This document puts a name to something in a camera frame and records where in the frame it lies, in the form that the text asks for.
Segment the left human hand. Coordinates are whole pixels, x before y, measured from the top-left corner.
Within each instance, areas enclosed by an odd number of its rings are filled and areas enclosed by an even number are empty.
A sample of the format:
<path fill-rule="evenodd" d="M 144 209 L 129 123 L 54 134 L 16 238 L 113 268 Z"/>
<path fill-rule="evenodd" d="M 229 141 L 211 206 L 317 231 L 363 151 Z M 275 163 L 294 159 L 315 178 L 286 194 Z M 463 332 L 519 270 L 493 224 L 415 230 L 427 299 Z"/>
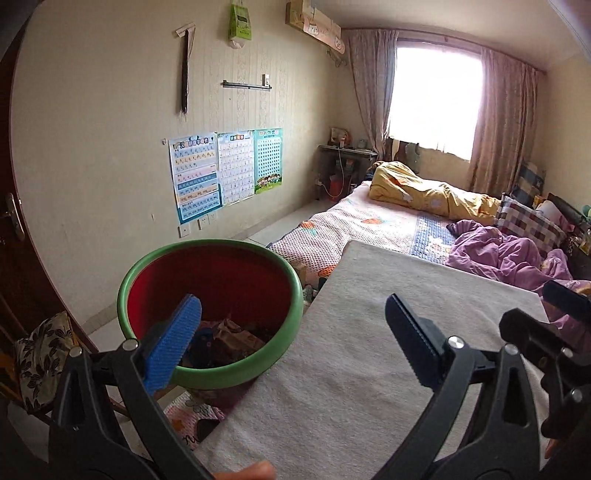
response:
<path fill-rule="evenodd" d="M 217 472 L 215 480 L 276 480 L 276 468 L 267 460 L 256 462 L 239 471 Z"/>

